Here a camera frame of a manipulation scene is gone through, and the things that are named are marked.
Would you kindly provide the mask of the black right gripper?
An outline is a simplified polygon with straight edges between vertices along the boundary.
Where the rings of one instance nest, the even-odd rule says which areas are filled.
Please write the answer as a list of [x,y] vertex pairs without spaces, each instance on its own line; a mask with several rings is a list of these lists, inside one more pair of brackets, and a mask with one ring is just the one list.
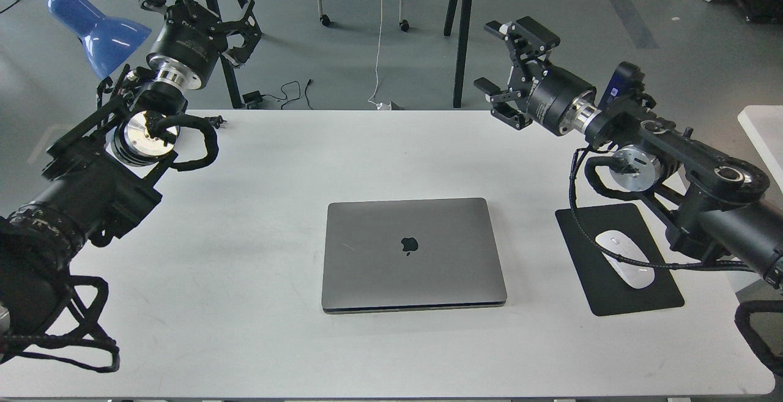
[[484,30],[504,41],[511,58],[508,84],[538,83],[531,88],[525,103],[526,114],[511,106],[522,99],[518,91],[501,90],[487,78],[478,78],[473,86],[491,105],[493,117],[515,130],[524,129],[532,120],[549,132],[562,136],[573,126],[576,99],[595,101],[596,87],[557,65],[551,65],[551,51],[560,45],[560,37],[532,17],[508,23],[492,20]]

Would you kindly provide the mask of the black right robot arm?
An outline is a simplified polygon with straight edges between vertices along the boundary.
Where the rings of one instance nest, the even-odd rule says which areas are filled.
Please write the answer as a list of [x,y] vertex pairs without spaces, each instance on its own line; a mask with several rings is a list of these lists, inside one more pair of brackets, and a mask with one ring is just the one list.
[[752,272],[781,290],[781,210],[764,199],[764,171],[656,115],[637,65],[621,62],[596,100],[592,84],[552,64],[560,39],[536,20],[489,21],[484,28],[503,40],[511,59],[505,89],[486,78],[473,82],[492,115],[517,130],[537,123],[558,136],[584,136],[587,146],[573,155],[570,174],[578,230],[576,177],[584,168],[599,195],[642,201],[665,224],[671,250],[692,259],[660,269]]

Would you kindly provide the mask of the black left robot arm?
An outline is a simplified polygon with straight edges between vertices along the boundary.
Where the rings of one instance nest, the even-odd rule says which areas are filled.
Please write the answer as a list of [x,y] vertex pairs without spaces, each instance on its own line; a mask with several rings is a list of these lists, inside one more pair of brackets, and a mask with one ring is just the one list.
[[48,0],[48,11],[81,40],[100,84],[96,109],[48,148],[50,185],[2,218],[2,363],[50,360],[67,347],[110,354],[98,373],[119,368],[119,348],[98,319],[108,300],[100,277],[73,275],[72,259],[90,242],[107,246],[160,203],[165,171],[205,168],[218,156],[220,116],[187,114],[188,90],[203,89],[217,64],[244,65],[262,37],[252,0],[139,0],[164,26],[146,56],[130,54],[150,30],[108,17],[88,0]]

